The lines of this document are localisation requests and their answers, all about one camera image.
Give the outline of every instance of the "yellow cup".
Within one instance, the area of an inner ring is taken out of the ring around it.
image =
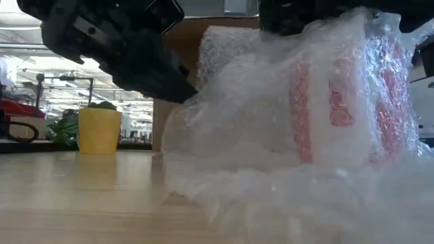
[[[87,155],[110,155],[116,152],[121,128],[120,112],[101,108],[79,110],[79,148]]]

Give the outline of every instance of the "wooden table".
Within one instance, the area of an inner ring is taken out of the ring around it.
[[[0,242],[228,243],[150,152],[0,155]]]

